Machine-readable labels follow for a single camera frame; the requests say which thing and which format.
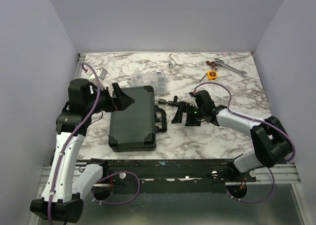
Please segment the brown handled tool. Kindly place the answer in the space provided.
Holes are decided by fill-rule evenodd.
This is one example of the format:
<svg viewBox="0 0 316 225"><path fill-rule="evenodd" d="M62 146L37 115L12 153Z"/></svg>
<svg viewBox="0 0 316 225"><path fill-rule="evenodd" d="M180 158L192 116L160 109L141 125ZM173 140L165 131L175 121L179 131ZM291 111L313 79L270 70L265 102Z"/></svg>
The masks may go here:
<svg viewBox="0 0 316 225"><path fill-rule="evenodd" d="M218 64L215 61L206 61L206 64L212 68L213 71L218 70Z"/></svg>

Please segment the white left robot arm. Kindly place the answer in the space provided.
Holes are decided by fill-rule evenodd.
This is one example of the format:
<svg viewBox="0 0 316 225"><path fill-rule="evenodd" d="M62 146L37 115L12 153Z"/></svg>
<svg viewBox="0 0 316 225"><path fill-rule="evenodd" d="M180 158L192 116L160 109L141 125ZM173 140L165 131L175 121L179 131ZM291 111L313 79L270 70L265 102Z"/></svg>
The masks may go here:
<svg viewBox="0 0 316 225"><path fill-rule="evenodd" d="M31 202L30 210L50 224L54 221L77 223L83 201L97 183L109 179L105 160L93 159L74 179L79 150L84 142L92 115L98 112L123 111L134 104L117 83L114 95L101 84L85 78L74 79L68 87L69 100L56 119L56 146L50 174L40 198Z"/></svg>

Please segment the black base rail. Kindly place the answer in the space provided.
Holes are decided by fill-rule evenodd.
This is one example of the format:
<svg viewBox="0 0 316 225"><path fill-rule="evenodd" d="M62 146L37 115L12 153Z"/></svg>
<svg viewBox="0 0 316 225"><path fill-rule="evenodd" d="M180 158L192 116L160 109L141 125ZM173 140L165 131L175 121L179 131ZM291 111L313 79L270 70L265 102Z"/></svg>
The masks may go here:
<svg viewBox="0 0 316 225"><path fill-rule="evenodd" d="M93 186L106 194L225 193L226 186L255 182L250 171L240 173L228 159L108 160L103 181Z"/></svg>

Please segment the yellow tape measure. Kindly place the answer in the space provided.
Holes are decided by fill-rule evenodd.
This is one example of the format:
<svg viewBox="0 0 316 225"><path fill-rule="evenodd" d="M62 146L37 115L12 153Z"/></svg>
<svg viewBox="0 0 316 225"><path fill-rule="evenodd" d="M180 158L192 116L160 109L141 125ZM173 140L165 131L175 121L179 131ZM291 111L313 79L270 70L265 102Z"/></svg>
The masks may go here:
<svg viewBox="0 0 316 225"><path fill-rule="evenodd" d="M218 74L216 71L208 71L206 76L208 80L215 80L218 77Z"/></svg>

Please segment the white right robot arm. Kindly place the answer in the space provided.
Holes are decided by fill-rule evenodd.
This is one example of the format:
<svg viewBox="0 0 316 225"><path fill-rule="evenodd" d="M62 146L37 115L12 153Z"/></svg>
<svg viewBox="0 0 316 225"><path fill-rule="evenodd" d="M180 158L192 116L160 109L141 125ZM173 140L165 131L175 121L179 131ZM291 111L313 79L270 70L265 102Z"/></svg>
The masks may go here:
<svg viewBox="0 0 316 225"><path fill-rule="evenodd" d="M293 153L290 140L279 119L253 119L229 111L227 106L216 106L209 93L201 90L190 94L193 103L179 102L172 124L182 123L186 114L186 126L200 126L202 121L238 131L251 138L253 149L229 163L228 178L234 182L245 176L251 169L272 168Z"/></svg>

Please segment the black T-shaped pipe fitting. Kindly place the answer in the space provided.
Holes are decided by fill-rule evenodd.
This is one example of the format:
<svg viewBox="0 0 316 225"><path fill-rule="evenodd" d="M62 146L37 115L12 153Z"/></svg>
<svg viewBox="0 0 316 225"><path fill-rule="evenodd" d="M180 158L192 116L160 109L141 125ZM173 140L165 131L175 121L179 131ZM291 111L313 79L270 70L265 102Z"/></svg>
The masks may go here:
<svg viewBox="0 0 316 225"><path fill-rule="evenodd" d="M165 99L159 98L158 104L178 107L179 106L179 102L177 100L178 100L178 96L174 96L172 101L167 101Z"/></svg>

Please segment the clear plastic organizer box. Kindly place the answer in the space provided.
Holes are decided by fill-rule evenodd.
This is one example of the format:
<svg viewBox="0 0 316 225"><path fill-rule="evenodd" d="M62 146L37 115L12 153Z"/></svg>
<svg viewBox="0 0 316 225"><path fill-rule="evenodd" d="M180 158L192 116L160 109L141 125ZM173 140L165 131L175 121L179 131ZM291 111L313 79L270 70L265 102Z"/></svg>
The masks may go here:
<svg viewBox="0 0 316 225"><path fill-rule="evenodd" d="M166 74L156 73L134 73L131 76L131 87L149 85L154 88L155 94L164 95L167 93Z"/></svg>

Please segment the silver open-end wrench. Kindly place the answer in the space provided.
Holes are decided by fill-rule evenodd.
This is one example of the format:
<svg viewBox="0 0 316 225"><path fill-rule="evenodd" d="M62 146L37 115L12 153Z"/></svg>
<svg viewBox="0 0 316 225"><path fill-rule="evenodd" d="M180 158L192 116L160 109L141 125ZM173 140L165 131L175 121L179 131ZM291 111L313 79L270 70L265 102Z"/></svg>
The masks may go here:
<svg viewBox="0 0 316 225"><path fill-rule="evenodd" d="M230 71L233 71L234 73L238 74L242 78L247 78L248 77L246 71L240 71L240 70L238 70L238 69L236 69L236 68L234 68L234 67L232 67L232 66L230 66L228 64L225 64L224 61L222 61L222 60L220 60L218 58L215 58L214 61L215 61L216 64L218 64L220 66L223 66L223 67L225 67L226 69L228 69Z"/></svg>

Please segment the black poker set case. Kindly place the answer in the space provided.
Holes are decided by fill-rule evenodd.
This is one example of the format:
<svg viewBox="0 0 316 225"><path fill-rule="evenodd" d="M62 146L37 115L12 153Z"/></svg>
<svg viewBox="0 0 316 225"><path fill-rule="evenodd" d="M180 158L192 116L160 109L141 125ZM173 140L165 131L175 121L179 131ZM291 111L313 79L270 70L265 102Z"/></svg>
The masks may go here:
<svg viewBox="0 0 316 225"><path fill-rule="evenodd" d="M123 93L135 103L127 109L111 113L108 144L115 152L153 151L156 134L167 131L165 110L155 104L152 86L124 88Z"/></svg>

